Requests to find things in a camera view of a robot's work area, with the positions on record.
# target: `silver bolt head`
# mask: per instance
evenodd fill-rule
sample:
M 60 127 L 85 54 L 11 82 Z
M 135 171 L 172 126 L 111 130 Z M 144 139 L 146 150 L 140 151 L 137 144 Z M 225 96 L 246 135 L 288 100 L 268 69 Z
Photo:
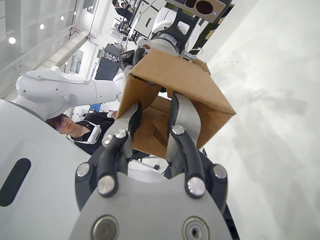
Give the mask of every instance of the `silver bolt head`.
M 213 167 L 213 172 L 218 179 L 225 179 L 227 176 L 226 169 L 220 164 L 217 164 Z
M 106 195 L 110 193 L 113 188 L 115 187 L 116 182 L 111 176 L 103 176 L 101 179 L 98 181 L 98 192 L 101 195 Z
M 85 162 L 78 166 L 76 174 L 78 177 L 81 178 L 88 175 L 89 171 L 90 171 L 90 165 L 87 162 Z
M 113 138 L 112 135 L 104 136 L 102 139 L 102 145 L 106 148 L 110 144 L 112 138 Z
M 188 189 L 190 193 L 192 193 L 194 196 L 202 196 L 206 192 L 206 185 L 203 182 L 202 179 L 198 177 L 192 177 L 189 179 L 187 183 Z
M 184 128 L 183 126 L 176 124 L 175 126 L 172 127 L 172 131 L 176 135 L 182 135 L 184 133 Z
M 118 139 L 122 139 L 122 138 L 125 138 L 127 135 L 127 131 L 124 130 L 124 129 L 119 129 L 118 132 L 115 133 L 115 137 L 118 138 Z

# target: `white cable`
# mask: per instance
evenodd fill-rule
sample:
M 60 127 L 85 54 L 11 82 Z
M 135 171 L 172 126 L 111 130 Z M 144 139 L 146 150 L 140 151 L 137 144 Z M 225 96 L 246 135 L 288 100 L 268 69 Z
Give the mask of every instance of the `white cable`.
M 21 73 L 20 76 L 26 76 L 28 78 L 31 78 L 31 79 L 34 79 L 34 80 L 38 80 L 38 78 L 35 78 L 35 77 L 32 77 L 28 74 L 25 74 L 25 73 Z M 40 80 L 44 80 L 44 81 L 54 81 L 54 82 L 64 82 L 64 83 L 69 83 L 69 84 L 76 84 L 76 85 L 82 85 L 82 84 L 87 84 L 89 83 L 90 81 L 92 81 L 92 78 L 89 79 L 88 81 L 84 81 L 84 82 L 81 82 L 81 83 L 74 83 L 74 82 L 70 82 L 70 81 L 59 81 L 59 80 L 53 80 L 53 79 L 46 79 L 46 78 L 41 78 Z
M 125 42 L 125 45 L 124 45 L 124 51 L 126 52 L 127 51 L 127 45 L 128 45 L 128 41 L 129 41 L 129 38 L 132 36 L 133 32 L 134 32 L 134 29 L 135 29 L 135 26 L 136 24 L 139 22 L 141 16 L 151 7 L 151 5 L 155 2 L 156 0 L 153 0 L 151 3 L 148 4 L 148 6 L 141 12 L 141 14 L 138 16 L 138 18 L 134 21 L 134 24 L 133 26 L 131 27 L 131 30 L 128 34 L 128 37 L 127 37 L 127 40 Z

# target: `black jacket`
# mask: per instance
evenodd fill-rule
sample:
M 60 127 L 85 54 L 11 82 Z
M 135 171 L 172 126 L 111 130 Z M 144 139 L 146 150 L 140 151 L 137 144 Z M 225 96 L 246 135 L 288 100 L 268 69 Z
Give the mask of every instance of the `black jacket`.
M 121 8 L 121 7 L 116 7 L 115 10 L 117 11 L 118 15 L 121 15 L 122 17 L 126 18 L 128 22 L 130 21 L 132 17 L 132 13 L 129 12 L 127 9 Z
M 75 141 L 87 141 L 89 136 L 91 135 L 91 131 L 93 130 L 94 126 L 89 124 L 87 121 L 94 123 L 95 125 L 100 125 L 101 127 L 101 134 L 95 144 L 83 144 L 79 142 L 74 142 L 76 146 L 81 148 L 83 151 L 87 152 L 88 154 L 92 155 L 102 143 L 102 138 L 109 127 L 114 123 L 113 118 L 107 117 L 108 113 L 90 113 L 88 114 L 82 121 L 76 122 L 78 125 L 82 125 L 87 127 L 90 132 L 85 133 L 83 136 L 78 138 L 73 138 Z

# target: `neck headphones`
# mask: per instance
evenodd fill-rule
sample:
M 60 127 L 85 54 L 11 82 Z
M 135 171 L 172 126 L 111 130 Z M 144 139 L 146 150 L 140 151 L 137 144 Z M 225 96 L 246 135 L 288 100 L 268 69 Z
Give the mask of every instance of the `neck headphones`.
M 76 141 L 75 140 L 75 142 L 89 144 L 89 145 L 95 144 L 97 142 L 99 136 L 101 135 L 101 132 L 102 132 L 100 125 L 94 124 L 94 123 L 87 121 L 87 120 L 83 120 L 82 122 L 88 122 L 89 124 L 94 126 L 94 129 L 91 131 L 91 135 L 89 136 L 87 141 Z

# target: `metal screw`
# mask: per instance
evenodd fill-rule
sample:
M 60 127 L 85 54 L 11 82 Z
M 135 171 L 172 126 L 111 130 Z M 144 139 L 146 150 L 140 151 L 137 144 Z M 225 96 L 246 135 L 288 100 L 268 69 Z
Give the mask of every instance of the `metal screw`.
M 94 240 L 116 240 L 119 236 L 119 223 L 112 216 L 101 217 L 92 230 Z
M 209 229 L 199 217 L 190 217 L 183 225 L 184 240 L 209 240 Z
M 78 177 L 84 177 L 88 175 L 89 171 L 90 171 L 90 165 L 87 162 L 85 162 L 85 163 L 82 163 L 80 166 L 78 166 L 76 174 Z
M 107 176 L 103 176 L 101 179 L 99 179 L 98 181 L 98 192 L 101 195 L 106 195 L 108 193 L 110 193 L 113 188 L 115 187 L 116 182 L 113 179 L 113 177 L 107 175 Z
M 102 145 L 106 148 L 110 144 L 112 138 L 112 135 L 104 136 L 102 139 Z
M 184 128 L 183 126 L 176 124 L 175 126 L 172 127 L 172 131 L 176 135 L 182 135 L 184 133 Z
M 227 177 L 227 171 L 226 169 L 221 166 L 220 164 L 216 164 L 213 167 L 213 172 L 214 175 L 218 178 L 218 179 L 225 179 Z
M 206 185 L 202 179 L 198 177 L 192 177 L 189 179 L 188 189 L 194 196 L 202 196 L 206 192 Z
M 127 131 L 124 130 L 124 129 L 119 129 L 119 131 L 117 133 L 115 133 L 115 137 L 118 138 L 118 139 L 122 139 L 122 138 L 125 138 L 127 135 Z

